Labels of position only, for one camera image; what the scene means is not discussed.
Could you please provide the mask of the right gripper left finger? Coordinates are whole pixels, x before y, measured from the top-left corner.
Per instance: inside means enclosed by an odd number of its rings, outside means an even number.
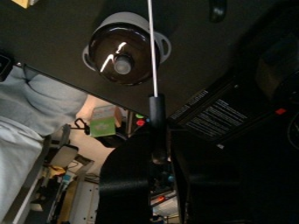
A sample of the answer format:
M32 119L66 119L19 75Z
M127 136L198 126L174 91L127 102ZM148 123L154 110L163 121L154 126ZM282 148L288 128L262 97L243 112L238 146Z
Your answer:
M110 153L99 173L99 203L95 224L150 224L151 144L132 136Z

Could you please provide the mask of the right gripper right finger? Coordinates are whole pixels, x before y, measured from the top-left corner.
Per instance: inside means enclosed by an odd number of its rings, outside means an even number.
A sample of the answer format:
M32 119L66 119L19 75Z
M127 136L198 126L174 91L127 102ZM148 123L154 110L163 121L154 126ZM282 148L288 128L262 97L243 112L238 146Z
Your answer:
M188 224L299 224L299 153L280 136L219 148L175 133L172 160Z

